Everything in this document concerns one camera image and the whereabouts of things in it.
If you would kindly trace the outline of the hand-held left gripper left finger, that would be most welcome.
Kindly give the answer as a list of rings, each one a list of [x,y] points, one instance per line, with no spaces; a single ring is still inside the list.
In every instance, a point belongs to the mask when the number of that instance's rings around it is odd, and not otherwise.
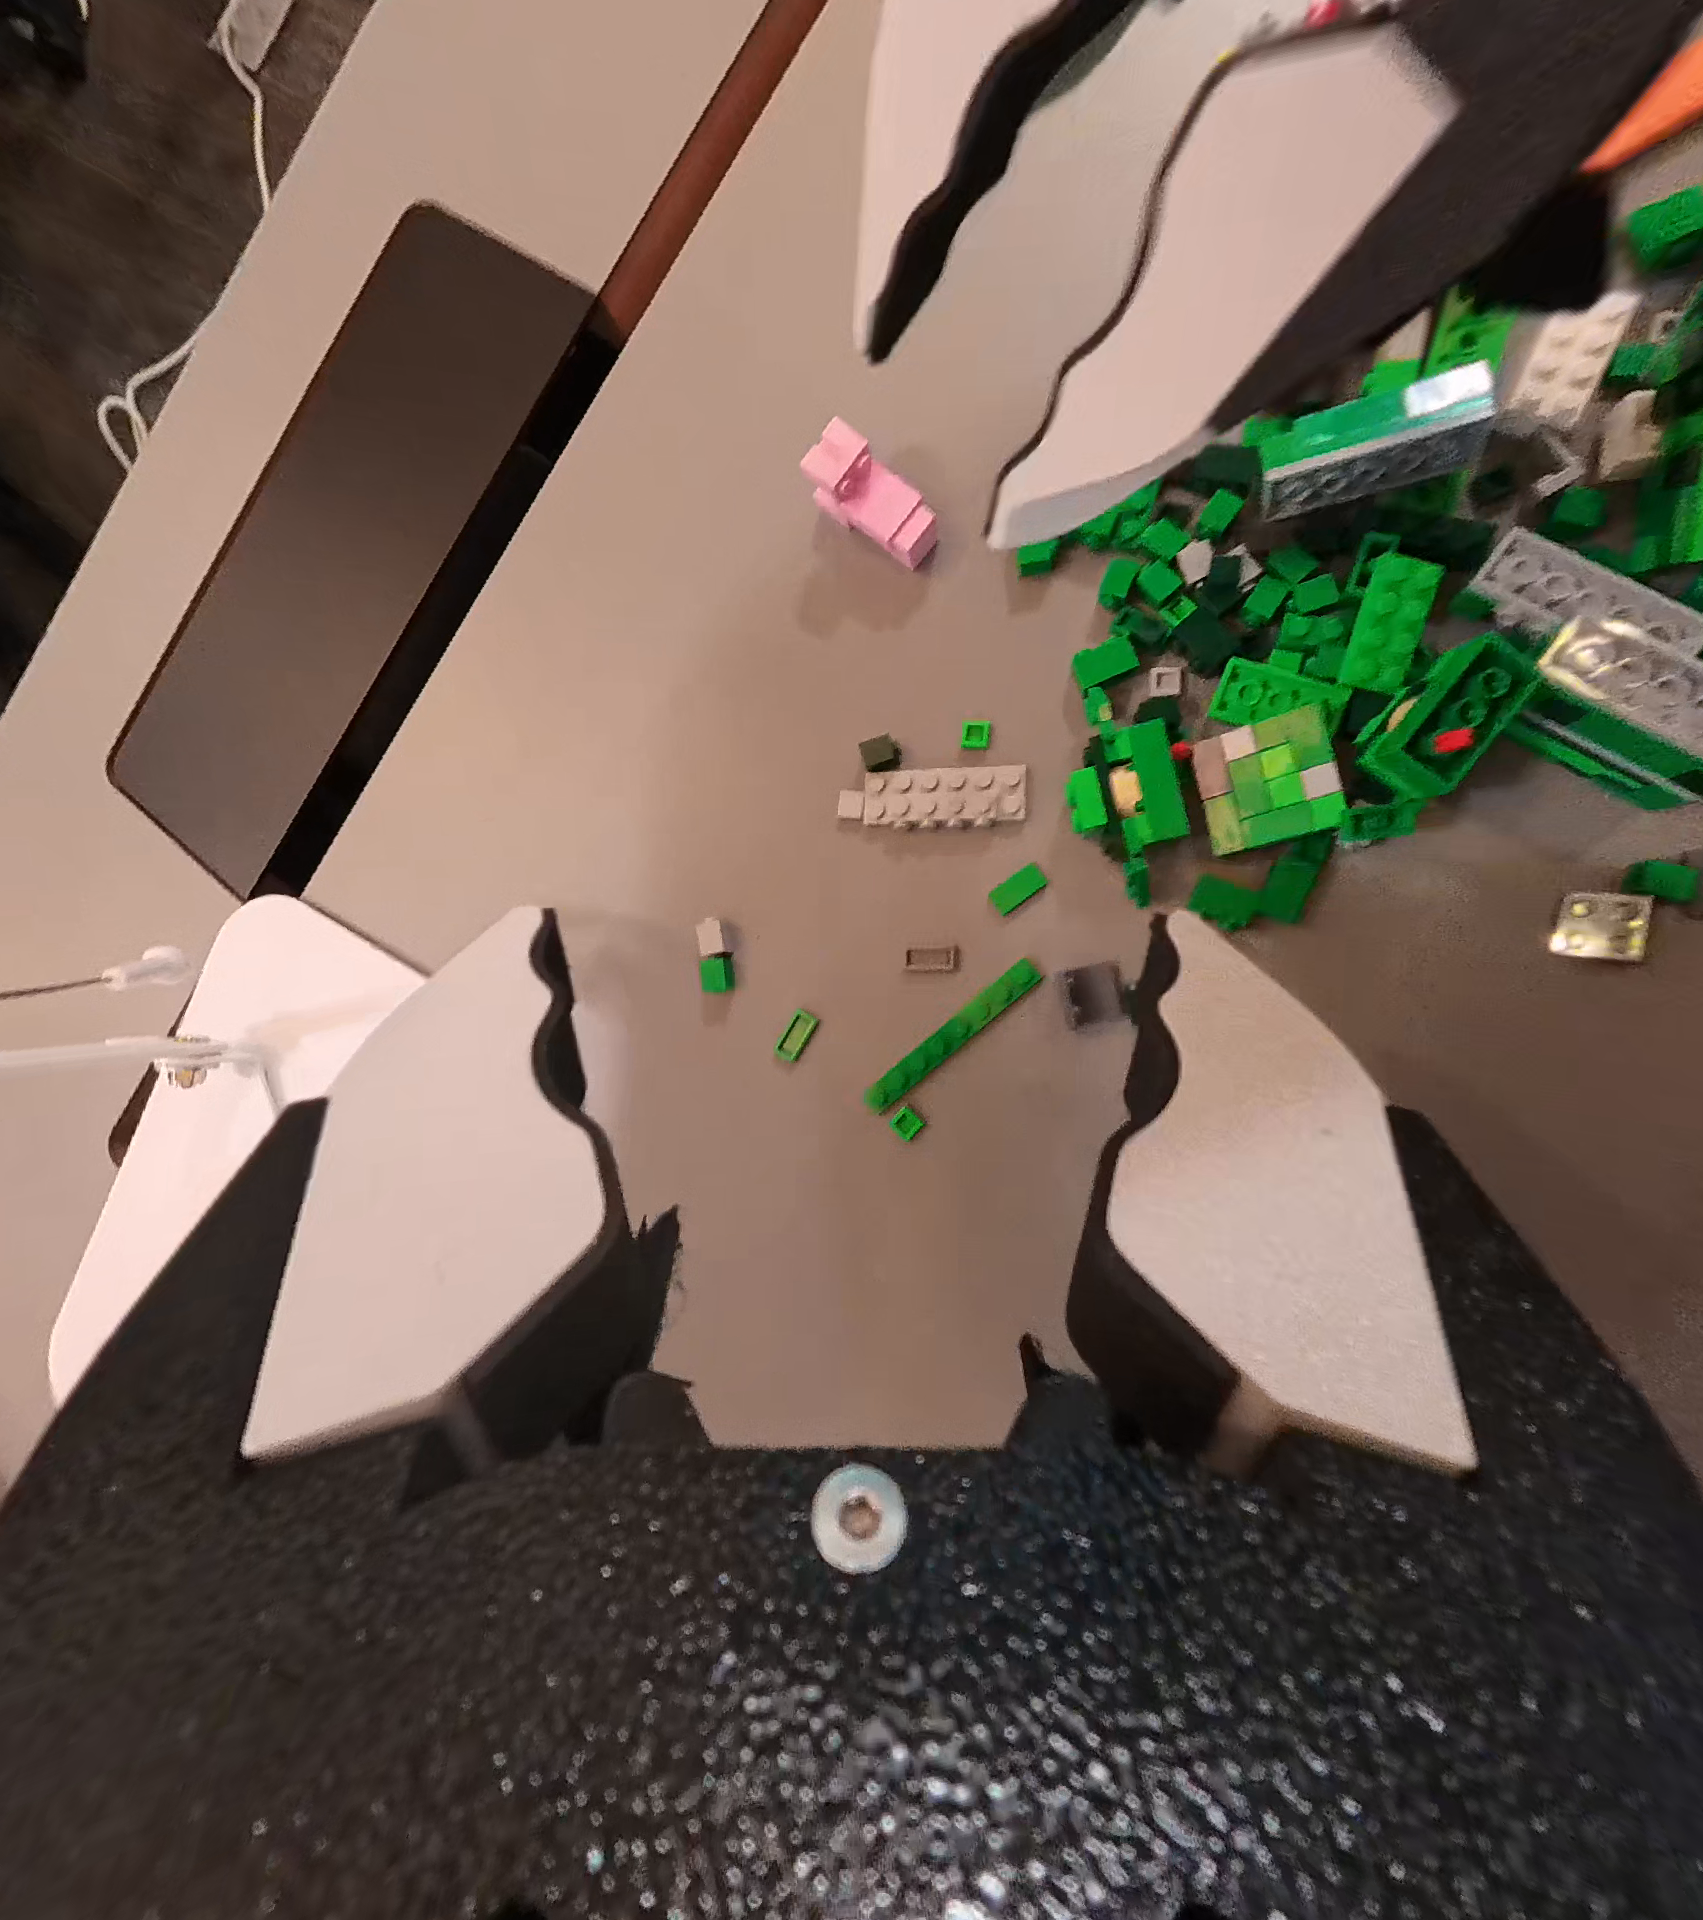
[[[677,1212],[632,1215],[588,1111],[557,913],[518,905],[339,1072],[241,1456],[406,1426],[458,1470],[599,1445],[657,1360],[677,1255]]]

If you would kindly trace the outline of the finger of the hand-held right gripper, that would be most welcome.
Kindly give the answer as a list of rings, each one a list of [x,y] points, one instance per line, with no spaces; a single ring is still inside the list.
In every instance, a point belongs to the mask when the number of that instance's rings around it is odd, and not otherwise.
[[[1160,20],[1145,53],[1175,118],[1148,118],[1139,245],[997,481],[1001,552],[1075,529],[1260,412],[1235,389],[1460,116],[1400,18]]]
[[[882,4],[865,114],[856,345],[882,364],[934,296],[1031,114],[1133,4]]]

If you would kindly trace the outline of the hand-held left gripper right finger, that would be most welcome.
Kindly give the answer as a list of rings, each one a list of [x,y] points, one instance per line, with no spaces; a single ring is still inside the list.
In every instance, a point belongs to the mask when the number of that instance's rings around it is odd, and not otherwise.
[[[1362,1060],[1193,912],[1152,920],[1130,1009],[1126,1120],[1065,1314],[1119,1426],[1238,1470],[1304,1434],[1477,1473],[1390,1105]]]

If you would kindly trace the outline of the pink brick pig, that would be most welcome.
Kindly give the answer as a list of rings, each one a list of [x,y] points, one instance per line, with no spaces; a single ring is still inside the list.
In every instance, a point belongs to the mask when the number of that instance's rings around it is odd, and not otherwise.
[[[927,566],[939,546],[939,517],[927,496],[877,460],[871,440],[835,418],[799,460],[816,504],[840,528],[872,540],[908,570]]]

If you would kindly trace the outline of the grey desk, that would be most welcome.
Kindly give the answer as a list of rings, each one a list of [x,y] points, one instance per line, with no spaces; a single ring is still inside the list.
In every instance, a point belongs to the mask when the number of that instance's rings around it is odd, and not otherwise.
[[[310,882],[425,972],[513,905],[557,912],[627,1201],[684,1224],[658,1359],[744,1445],[991,1442],[1019,1337],[1072,1355],[1126,1038],[1071,1034],[1049,990],[936,1076],[920,1142],[861,1095],[1009,961],[1137,972],[1148,934],[1061,816],[1097,570],[1019,578],[978,533],[1106,211],[1027,211],[1008,182],[901,354],[865,369],[872,28],[825,7]],[[717,8],[365,22],[0,725],[0,987],[199,953],[234,913],[107,755],[400,211],[443,204],[605,277],[740,38]],[[799,460],[835,418],[934,504],[916,574],[816,504]],[[960,753],[975,717],[986,755]],[[1030,817],[840,823],[877,732],[904,765],[1027,762]],[[1641,813],[1503,746],[1242,949],[1444,1131],[1703,1481],[1703,920],[1663,920],[1641,967],[1548,953],[1560,894],[1686,851],[1703,805]],[[1050,890],[1000,920],[987,892],[1030,862]],[[735,931],[731,997],[699,990],[709,917]],[[960,947],[960,972],[906,973],[908,947]],[[821,1028],[782,1065],[799,1006]]]

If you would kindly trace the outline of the white brick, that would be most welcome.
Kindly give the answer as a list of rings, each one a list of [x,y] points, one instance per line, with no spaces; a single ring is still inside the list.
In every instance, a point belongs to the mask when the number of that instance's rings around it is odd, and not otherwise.
[[[1548,315],[1503,380],[1501,415],[1552,433],[1580,429],[1641,306],[1637,292],[1608,292],[1586,311]]]

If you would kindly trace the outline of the white tray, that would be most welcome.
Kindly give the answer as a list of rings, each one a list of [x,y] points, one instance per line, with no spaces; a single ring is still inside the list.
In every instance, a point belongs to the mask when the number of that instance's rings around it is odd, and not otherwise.
[[[182,1038],[236,1045],[245,1065],[151,1087],[116,1186],[49,1333],[49,1394],[63,1405],[195,1224],[287,1105],[328,1097],[361,1045],[425,986],[321,912],[267,897],[218,934]]]

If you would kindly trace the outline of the long green plate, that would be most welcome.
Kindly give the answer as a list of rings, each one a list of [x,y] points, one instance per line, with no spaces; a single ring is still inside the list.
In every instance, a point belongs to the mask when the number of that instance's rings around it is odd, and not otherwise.
[[[952,1056],[983,1038],[1019,1001],[1045,986],[1045,972],[1030,961],[1016,961],[1000,980],[971,997],[957,1013],[936,1027],[923,1042],[912,1045],[888,1069],[865,1090],[865,1108],[886,1115],[904,1105]]]

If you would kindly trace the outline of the pile of green bricks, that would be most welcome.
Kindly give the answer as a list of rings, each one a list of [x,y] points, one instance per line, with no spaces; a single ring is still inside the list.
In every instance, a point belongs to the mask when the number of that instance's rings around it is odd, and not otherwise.
[[[1625,253],[1604,293],[1644,306],[1573,433],[1501,415],[1548,315],[1455,286],[1353,402],[1016,548],[1020,578],[1102,559],[1061,799],[1133,905],[1197,847],[1200,920],[1294,925],[1335,847],[1410,836],[1503,746],[1703,805],[1703,183],[1634,207]]]

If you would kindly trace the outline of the white stand rod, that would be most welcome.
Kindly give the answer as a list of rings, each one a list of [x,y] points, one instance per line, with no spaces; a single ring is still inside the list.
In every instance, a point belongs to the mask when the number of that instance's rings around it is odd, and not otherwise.
[[[170,1076],[210,1076],[214,1069],[236,1069],[239,1076],[251,1076],[270,1090],[281,1083],[274,1056],[267,1047],[251,1042],[145,1034],[96,1042],[0,1047],[0,1076],[31,1076],[88,1067],[140,1067],[166,1069]]]

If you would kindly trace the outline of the grey square plate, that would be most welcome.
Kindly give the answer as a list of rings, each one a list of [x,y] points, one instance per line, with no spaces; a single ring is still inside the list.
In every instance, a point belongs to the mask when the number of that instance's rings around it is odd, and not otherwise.
[[[1580,962],[1644,962],[1651,949],[1655,897],[1567,894],[1548,949]]]

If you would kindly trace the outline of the grey long studded plate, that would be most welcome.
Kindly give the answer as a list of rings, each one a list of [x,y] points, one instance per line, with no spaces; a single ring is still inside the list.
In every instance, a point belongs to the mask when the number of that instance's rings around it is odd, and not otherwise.
[[[840,790],[838,820],[886,831],[983,831],[1023,823],[1031,770],[1008,765],[893,765]]]

